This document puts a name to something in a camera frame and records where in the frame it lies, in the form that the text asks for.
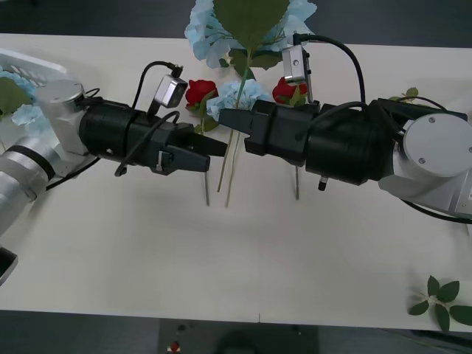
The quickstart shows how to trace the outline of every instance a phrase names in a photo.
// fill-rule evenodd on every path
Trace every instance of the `blue hydrangea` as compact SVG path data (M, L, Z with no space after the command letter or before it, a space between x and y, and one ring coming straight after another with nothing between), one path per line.
M206 102L206 112L218 121L220 118L220 110L224 108L236 108L237 95L241 83L232 81L218 87L219 96L212 98ZM272 96L264 91L263 87L253 79L247 80L241 94L239 109L251 110L256 100L265 100L272 102Z
M311 33L305 21L316 11L316 5L308 0L290 0L287 12L278 25L264 38L260 49L279 52L293 44L292 36L297 33ZM221 26L213 11L213 0L196 0L190 13L190 24L185 29L185 37L193 48L195 57L206 59L210 68L220 67L219 60L230 49L243 47Z
M43 111L36 103L36 87L27 79L16 73L3 71L0 66L0 77L7 77L23 89L31 98L32 105L22 105L13 115L11 120L15 125L25 125L28 136L42 136L43 134L53 134L49 120L44 116Z
M15 83L18 85L20 89L23 89L29 96L29 98L35 102L36 97L35 97L35 92L36 92L36 87L27 79L24 77L21 77L20 75L16 73L11 73L11 72L4 72L3 68L0 65L0 77L6 77L8 79L11 79L15 81Z

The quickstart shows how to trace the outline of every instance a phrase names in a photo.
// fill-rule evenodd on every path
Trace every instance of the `table surface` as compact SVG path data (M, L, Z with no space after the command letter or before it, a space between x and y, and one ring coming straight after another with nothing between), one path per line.
M185 80L235 77L198 62L180 39L0 35L0 46L62 64L87 89L100 87L124 103L153 60L184 65ZM368 100L416 86L450 109L472 108L472 49L350 48ZM358 100L348 57L324 44L308 50L316 99ZM141 108L165 73L149 74ZM269 91L282 65L254 73ZM184 103L179 109L195 122ZM212 136L226 139L228 131ZM465 226L421 215L375 182L330 181L319 192L318 176L305 171L295 201L293 167L242 150L226 209L228 173L224 192L216 193L221 164L212 160L211 207L201 174L165 178L132 167L115 178L117 165L105 161L48 193L1 238L20 263L0 288L0 308L429 330L436 328L430 316L406 309L415 291L426 291L430 274L460 280L458 301L472 305ZM457 323L451 329L471 330Z

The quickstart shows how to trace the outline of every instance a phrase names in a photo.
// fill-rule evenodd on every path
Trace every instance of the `floor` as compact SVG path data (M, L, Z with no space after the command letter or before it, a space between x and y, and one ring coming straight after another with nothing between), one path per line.
M308 26L317 34L348 44L472 48L470 0L313 2L319 9L308 20ZM0 0L0 32L181 38L194 3L194 0ZM182 325L185 330L178 332ZM432 344L451 347L414 337L409 331L0 311L0 353L165 353L176 340L177 332L183 354L208 353L215 351L227 333L235 331L257 342L260 353L271 354L427 354L437 353L437 348L429 347ZM472 353L464 348L449 352Z
M472 353L406 330L0 312L2 354L165 354L175 340L182 354L235 353L218 351L228 333L245 336L259 354Z
M195 0L0 0L0 32L182 38ZM348 44L472 47L470 0L311 0L307 25Z

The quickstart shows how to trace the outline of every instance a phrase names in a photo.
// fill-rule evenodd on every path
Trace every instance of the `artificial rose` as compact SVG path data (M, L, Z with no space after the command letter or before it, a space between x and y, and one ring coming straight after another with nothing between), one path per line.
M185 94L187 99L187 107L194 107L195 105L201 103L204 97L211 91L215 91L212 97L218 96L218 90L216 89L216 84L213 81L206 80L191 80L189 82L190 88Z
M300 94L307 93L307 86L305 84L299 85L300 87ZM281 97L285 99L291 99L295 94L296 86L290 86L285 82L285 78L282 77L279 80L277 86L275 86L274 90L272 91L272 96L274 96L274 100L277 103L286 104L287 102L284 101Z

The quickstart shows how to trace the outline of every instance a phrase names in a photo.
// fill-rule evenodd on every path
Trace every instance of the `green leaf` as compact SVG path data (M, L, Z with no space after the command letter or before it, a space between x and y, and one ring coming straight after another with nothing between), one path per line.
M289 105L291 105L292 107L295 106L295 104L300 100L300 86L297 86L295 88L295 92L294 92L294 95L292 96L292 98L290 99L290 102L289 102Z
M239 74L239 76L243 77L246 70L248 57L241 51L231 51L229 52L229 55L232 55L231 64L235 67L236 72ZM250 79L255 79L251 69L249 69L247 77L247 80Z
M298 107L300 105L306 105L306 104L307 104L307 97L302 97L297 103L295 103L295 107Z
M411 87L406 90L406 96L416 97L419 94L419 91L416 87Z
M408 311L408 314L412 316L423 315L428 310L428 308L429 308L429 303L428 303L428 300L426 300L410 308L410 310Z
M286 105L288 105L290 103L290 97L288 96L277 96L277 99L278 100L281 100L282 102L284 102Z
M449 312L452 318L459 323L472 326L472 306L451 306Z
M216 120L213 119L213 117L206 115L205 120L204 120L204 131L209 132L218 127L219 124Z
M434 306L434 313L436 314L437 324L444 332L449 331L451 320L449 319L449 312L440 304Z
M215 16L244 48L257 48L280 22L290 0L214 0Z
M437 293L437 299L441 302L451 302L454 301L459 293L459 282L450 282L446 285L443 285L439 292Z
M436 280L432 275L428 279L428 295L433 296L437 295L437 292L440 290L440 282Z
M189 105L185 108L190 112L195 112L198 111L198 109L200 108L200 103L196 103L195 105Z
M224 60L223 58L220 59L220 66L222 68L228 68L229 67L229 64L226 60Z
M15 112L22 105L30 104L30 97L15 81L0 77L0 117Z
M263 68L269 70L282 61L282 52L256 52L256 55L252 58L252 68Z
M202 101L200 102L200 117L204 117L205 114L207 114L207 100L210 98L213 98L213 95L215 94L215 90L207 93Z

